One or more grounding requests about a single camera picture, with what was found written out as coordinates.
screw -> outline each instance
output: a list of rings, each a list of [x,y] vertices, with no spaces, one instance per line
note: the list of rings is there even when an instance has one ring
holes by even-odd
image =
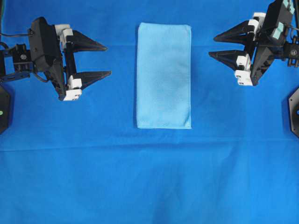
[[[23,55],[21,55],[21,59],[22,59],[22,60],[26,60],[26,59],[27,59],[27,56],[23,54]]]
[[[297,50],[291,50],[291,55],[296,56],[297,55]]]

light blue towel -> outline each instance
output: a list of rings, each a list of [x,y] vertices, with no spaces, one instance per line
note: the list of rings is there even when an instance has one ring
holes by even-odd
[[[141,23],[138,128],[191,129],[191,27]]]

black metal bracket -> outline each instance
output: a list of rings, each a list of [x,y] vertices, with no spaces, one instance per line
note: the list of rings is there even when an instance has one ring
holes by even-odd
[[[0,85],[0,134],[2,134],[9,125],[10,98],[9,93]]]

cable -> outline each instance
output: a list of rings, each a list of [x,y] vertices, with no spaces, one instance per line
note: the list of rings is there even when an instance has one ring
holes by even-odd
[[[286,25],[287,27],[299,31],[299,28],[293,27],[292,25]]]
[[[34,76],[41,82],[43,83],[47,83],[49,80],[48,79],[43,79],[42,77],[40,77],[36,71],[33,71]]]
[[[4,49],[9,49],[8,45],[4,42],[0,42],[0,45],[4,47]]]
[[[21,37],[21,36],[31,36],[31,34],[15,34],[15,35],[9,35],[9,34],[3,34],[0,33],[1,36],[6,36],[6,37]]]

black wire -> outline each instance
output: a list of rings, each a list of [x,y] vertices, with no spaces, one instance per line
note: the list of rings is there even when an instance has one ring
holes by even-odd
[[[4,42],[0,42],[0,45],[4,47],[4,49],[9,49],[8,45]]]
[[[36,71],[33,71],[34,76],[41,82],[43,83],[47,83],[49,80],[48,79],[43,79],[42,77],[40,77]]]
[[[6,37],[21,37],[21,36],[31,36],[31,34],[15,34],[15,35],[9,35],[9,34],[3,34],[0,33],[1,36],[6,36]]]

